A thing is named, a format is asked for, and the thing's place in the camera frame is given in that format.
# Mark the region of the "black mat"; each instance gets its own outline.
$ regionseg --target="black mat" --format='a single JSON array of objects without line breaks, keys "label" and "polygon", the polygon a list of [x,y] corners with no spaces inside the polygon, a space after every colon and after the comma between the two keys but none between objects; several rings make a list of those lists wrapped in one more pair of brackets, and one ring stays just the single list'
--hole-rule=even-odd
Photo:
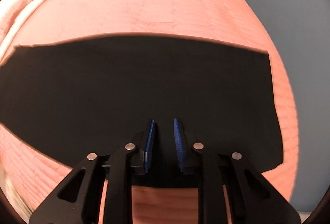
[{"label": "black mat", "polygon": [[257,169],[283,162],[267,54],[212,42],[141,35],[19,47],[0,69],[0,121],[37,150],[75,166],[108,154],[155,119],[147,180],[192,187],[180,176],[173,119],[223,154]]}]

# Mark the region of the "pillow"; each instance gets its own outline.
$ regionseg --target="pillow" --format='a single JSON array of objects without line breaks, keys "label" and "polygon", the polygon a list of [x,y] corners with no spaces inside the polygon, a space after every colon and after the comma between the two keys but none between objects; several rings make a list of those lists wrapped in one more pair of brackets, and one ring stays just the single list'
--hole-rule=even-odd
[{"label": "pillow", "polygon": [[32,0],[1,0],[0,1],[0,44],[15,22],[20,11]]}]

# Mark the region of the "blue wall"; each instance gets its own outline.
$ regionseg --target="blue wall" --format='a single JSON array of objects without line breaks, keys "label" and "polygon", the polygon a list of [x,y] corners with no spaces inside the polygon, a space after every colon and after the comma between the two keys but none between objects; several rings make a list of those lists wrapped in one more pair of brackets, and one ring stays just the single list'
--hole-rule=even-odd
[{"label": "blue wall", "polygon": [[313,211],[330,185],[330,0],[246,0],[277,47],[295,96],[300,134],[291,203]]}]

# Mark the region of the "mattress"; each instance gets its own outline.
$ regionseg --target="mattress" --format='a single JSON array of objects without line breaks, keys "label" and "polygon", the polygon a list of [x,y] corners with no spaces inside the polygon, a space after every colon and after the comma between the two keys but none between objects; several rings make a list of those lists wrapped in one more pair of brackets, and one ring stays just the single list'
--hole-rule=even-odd
[{"label": "mattress", "polygon": [[[131,32],[213,39],[268,52],[284,162],[263,175],[289,200],[299,149],[294,97],[271,38],[244,0],[45,0],[17,29],[3,62],[16,45],[55,44]],[[15,189],[32,209],[71,169],[20,141],[3,125],[0,161]],[[197,223],[196,189],[133,187],[132,195],[134,223]]]}]

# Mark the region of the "silver screw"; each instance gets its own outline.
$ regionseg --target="silver screw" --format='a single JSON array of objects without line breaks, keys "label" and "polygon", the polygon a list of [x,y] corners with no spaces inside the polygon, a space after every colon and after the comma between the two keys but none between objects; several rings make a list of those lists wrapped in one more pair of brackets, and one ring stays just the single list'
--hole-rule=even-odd
[{"label": "silver screw", "polygon": [[96,153],[90,153],[87,155],[87,159],[89,159],[90,161],[95,160],[97,157]]},{"label": "silver screw", "polygon": [[135,145],[133,143],[128,143],[125,145],[125,149],[133,150],[133,149],[135,149]]},{"label": "silver screw", "polygon": [[242,158],[242,154],[240,154],[239,152],[234,152],[231,157],[234,159],[234,160],[240,160]]},{"label": "silver screw", "polygon": [[202,143],[195,143],[193,147],[194,149],[201,150],[204,148],[204,145]]}]

